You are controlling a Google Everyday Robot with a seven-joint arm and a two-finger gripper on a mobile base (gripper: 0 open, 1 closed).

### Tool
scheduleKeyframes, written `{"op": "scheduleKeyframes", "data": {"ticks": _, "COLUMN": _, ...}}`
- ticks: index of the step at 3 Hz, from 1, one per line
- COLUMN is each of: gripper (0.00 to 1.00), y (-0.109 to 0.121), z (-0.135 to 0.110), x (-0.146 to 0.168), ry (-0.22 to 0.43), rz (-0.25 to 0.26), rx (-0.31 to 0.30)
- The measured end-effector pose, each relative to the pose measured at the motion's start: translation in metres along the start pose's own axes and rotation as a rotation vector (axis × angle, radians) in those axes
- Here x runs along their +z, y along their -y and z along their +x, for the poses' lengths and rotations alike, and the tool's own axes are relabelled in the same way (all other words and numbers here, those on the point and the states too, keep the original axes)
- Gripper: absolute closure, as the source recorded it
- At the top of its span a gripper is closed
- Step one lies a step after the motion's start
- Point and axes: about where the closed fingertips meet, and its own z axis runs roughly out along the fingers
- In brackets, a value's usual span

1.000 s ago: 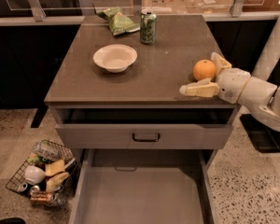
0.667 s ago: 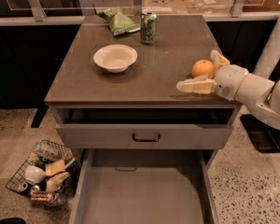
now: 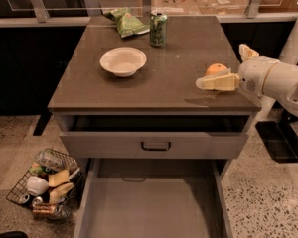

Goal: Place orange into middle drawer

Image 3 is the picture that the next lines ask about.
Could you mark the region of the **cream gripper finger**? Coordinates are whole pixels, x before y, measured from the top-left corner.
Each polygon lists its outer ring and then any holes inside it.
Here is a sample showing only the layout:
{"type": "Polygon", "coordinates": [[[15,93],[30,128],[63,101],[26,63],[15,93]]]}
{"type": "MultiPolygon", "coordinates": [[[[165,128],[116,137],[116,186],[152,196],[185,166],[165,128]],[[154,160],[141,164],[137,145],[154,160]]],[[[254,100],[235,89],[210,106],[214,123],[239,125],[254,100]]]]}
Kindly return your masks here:
{"type": "Polygon", "coordinates": [[[196,87],[201,90],[234,91],[239,88],[239,76],[229,68],[212,71],[198,78],[196,87]]]}
{"type": "Polygon", "coordinates": [[[240,44],[239,45],[239,54],[241,56],[242,61],[246,61],[246,60],[249,60],[253,57],[258,57],[259,56],[259,53],[256,50],[250,48],[246,44],[240,44]]]}

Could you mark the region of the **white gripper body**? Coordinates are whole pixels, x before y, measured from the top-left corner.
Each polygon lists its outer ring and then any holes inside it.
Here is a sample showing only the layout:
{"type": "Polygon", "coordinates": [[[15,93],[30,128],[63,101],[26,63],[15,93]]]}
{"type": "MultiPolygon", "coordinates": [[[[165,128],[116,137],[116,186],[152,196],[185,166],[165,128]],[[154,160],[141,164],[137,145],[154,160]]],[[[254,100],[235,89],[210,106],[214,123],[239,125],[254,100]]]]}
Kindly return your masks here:
{"type": "Polygon", "coordinates": [[[272,69],[280,63],[279,59],[267,56],[252,57],[238,68],[239,92],[255,105],[263,97],[275,99],[264,91],[265,83],[272,69]]]}

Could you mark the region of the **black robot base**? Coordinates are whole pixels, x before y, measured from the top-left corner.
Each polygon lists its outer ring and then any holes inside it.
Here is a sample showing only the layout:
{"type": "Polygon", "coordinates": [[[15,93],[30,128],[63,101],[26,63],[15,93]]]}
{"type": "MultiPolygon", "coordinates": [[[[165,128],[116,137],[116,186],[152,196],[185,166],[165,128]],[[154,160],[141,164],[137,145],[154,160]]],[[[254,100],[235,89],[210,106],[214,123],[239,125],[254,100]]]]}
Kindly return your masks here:
{"type": "Polygon", "coordinates": [[[298,135],[291,124],[298,118],[283,111],[278,122],[257,122],[255,128],[270,157],[277,163],[298,163],[298,135]]]}

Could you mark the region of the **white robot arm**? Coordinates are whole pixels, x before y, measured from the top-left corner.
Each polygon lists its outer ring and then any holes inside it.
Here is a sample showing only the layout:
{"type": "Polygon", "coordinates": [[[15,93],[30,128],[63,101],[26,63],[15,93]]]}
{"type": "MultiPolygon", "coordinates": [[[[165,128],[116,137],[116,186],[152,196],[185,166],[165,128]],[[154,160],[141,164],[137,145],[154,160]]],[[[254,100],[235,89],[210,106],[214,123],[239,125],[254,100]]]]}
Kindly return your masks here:
{"type": "Polygon", "coordinates": [[[267,96],[298,117],[298,18],[278,59],[262,56],[246,44],[239,45],[239,54],[242,64],[238,73],[216,63],[220,69],[207,69],[205,76],[196,80],[196,87],[217,91],[239,88],[257,98],[267,96]]]}

